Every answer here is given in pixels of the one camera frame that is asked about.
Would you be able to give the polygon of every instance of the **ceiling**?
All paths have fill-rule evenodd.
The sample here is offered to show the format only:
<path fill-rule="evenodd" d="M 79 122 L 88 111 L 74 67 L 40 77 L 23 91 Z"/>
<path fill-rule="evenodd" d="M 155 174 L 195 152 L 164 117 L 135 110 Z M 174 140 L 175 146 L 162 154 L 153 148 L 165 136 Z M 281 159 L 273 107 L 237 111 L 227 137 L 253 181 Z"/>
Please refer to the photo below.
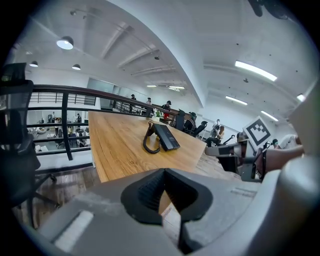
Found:
<path fill-rule="evenodd" d="M 258 17 L 247 0 L 175 2 L 179 3 L 175 18 L 181 21 L 187 17 L 190 21 L 187 29 L 194 33 L 194 47 L 199 47 L 203 60 L 200 68 L 209 96 L 225 98 L 228 95 L 247 102 L 248 108 L 265 110 L 285 119 L 299 103 L 296 96 L 306 92 L 318 77 L 319 53 L 294 18 L 275 18 L 264 6 L 263 15 Z M 143 87 L 184 86 L 187 92 L 195 93 L 186 79 L 188 72 L 182 71 L 174 55 L 170 54 L 170 45 L 165 48 L 150 36 L 147 27 L 151 26 L 125 22 L 123 16 L 110 8 L 99 8 L 100 4 L 107 2 L 49 2 L 30 16 L 30 22 L 16 44 L 20 57 L 27 53 L 32 57 L 70 55 L 76 61 L 85 55 L 112 65 Z M 174 12 L 177 6 L 168 4 L 167 8 Z M 174 29 L 179 35 L 183 30 L 187 31 L 180 24 L 172 23 L 172 27 L 167 27 L 168 31 Z M 62 36 L 73 38 L 74 50 L 57 47 L 56 40 Z M 239 69 L 235 67 L 236 60 L 278 78 L 272 82 Z"/>

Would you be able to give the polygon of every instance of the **ceiling beam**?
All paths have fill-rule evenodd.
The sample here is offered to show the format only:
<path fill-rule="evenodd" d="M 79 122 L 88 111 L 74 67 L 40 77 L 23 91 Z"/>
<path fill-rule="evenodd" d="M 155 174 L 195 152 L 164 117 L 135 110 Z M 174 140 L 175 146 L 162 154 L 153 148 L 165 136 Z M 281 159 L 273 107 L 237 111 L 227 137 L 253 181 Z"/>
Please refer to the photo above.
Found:
<path fill-rule="evenodd" d="M 43 29 L 45 32 L 47 32 L 49 35 L 55 37 L 56 39 L 59 38 L 59 36 L 54 33 L 52 30 L 50 30 L 49 28 L 47 28 L 45 25 L 43 25 L 41 22 L 37 21 L 34 17 L 29 16 L 30 20 L 33 21 L 35 24 L 37 24 L 41 29 Z"/>
<path fill-rule="evenodd" d="M 129 25 L 123 21 L 117 26 L 115 32 L 113 33 L 110 40 L 107 42 L 103 51 L 101 52 L 100 57 L 102 59 L 105 59 L 107 57 L 108 52 L 110 51 L 112 46 L 117 42 L 117 40 L 120 38 L 120 36 L 128 29 L 128 27 L 129 27 Z"/>
<path fill-rule="evenodd" d="M 142 48 L 138 50 L 136 53 L 128 56 L 124 61 L 118 64 L 118 68 L 122 68 L 123 66 L 155 51 L 158 51 L 155 45 L 148 45 L 148 47 Z"/>
<path fill-rule="evenodd" d="M 173 65 L 156 66 L 156 67 L 151 67 L 151 68 L 134 72 L 131 74 L 131 76 L 138 77 L 138 76 L 144 76 L 144 75 L 153 74 L 153 73 L 171 72 L 175 70 L 176 68 Z"/>

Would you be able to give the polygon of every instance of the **cable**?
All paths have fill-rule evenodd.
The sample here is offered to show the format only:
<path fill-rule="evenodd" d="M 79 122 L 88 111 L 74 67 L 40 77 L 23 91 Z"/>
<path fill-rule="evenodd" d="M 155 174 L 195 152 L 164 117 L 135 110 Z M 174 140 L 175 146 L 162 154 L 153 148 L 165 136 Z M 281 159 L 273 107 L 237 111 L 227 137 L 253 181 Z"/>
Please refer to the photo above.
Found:
<path fill-rule="evenodd" d="M 156 153 L 158 153 L 160 151 L 160 140 L 159 140 L 159 147 L 156 150 L 151 150 L 150 148 L 147 147 L 147 137 L 150 136 L 153 133 L 153 131 L 152 131 L 152 133 L 149 135 L 149 131 L 151 130 L 152 124 L 153 124 L 153 122 L 149 122 L 149 128 L 146 131 L 146 134 L 145 134 L 144 139 L 143 139 L 143 147 L 148 153 L 156 154 Z"/>
<path fill-rule="evenodd" d="M 261 154 L 263 154 L 264 152 L 266 152 L 267 149 L 271 146 L 271 144 L 268 143 L 268 142 L 266 142 L 265 144 L 267 144 L 267 145 L 269 145 L 269 146 L 267 146 L 266 148 L 264 148 L 263 150 L 261 150 L 261 152 L 255 157 L 254 162 L 256 162 L 257 159 L 258 159 L 258 157 L 259 157 Z"/>

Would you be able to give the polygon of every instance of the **coiled phone cord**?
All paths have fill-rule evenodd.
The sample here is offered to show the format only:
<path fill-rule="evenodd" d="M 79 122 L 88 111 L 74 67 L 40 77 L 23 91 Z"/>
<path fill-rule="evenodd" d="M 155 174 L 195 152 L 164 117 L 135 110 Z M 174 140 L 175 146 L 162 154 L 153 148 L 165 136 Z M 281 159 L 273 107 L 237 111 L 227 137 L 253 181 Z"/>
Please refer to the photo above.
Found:
<path fill-rule="evenodd" d="M 143 139 L 143 147 L 148 153 L 156 154 L 156 153 L 158 153 L 160 151 L 160 140 L 159 140 L 159 147 L 156 150 L 151 150 L 150 148 L 147 147 L 147 137 L 148 137 L 148 133 L 149 133 L 149 131 L 151 129 L 152 124 L 153 124 L 153 122 L 149 122 L 149 128 L 146 131 L 146 134 L 145 134 L 144 139 Z"/>

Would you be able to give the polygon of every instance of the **gray plastic surface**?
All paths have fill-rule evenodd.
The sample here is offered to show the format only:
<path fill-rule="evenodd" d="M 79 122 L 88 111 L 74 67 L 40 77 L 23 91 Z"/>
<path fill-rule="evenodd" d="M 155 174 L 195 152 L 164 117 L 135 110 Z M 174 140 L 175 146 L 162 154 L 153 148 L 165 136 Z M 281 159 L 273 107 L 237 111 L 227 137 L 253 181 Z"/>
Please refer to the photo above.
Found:
<path fill-rule="evenodd" d="M 197 221 L 184 224 L 189 241 L 202 246 L 189 255 L 275 255 L 301 227 L 320 200 L 319 159 L 297 158 L 262 183 L 219 180 L 172 169 L 206 186 L 213 203 Z M 73 255 L 183 255 L 157 225 L 142 224 L 121 204 L 129 184 L 155 172 L 146 171 L 105 182 L 75 197 L 39 228 L 50 242 L 82 210 L 94 218 L 76 241 Z"/>

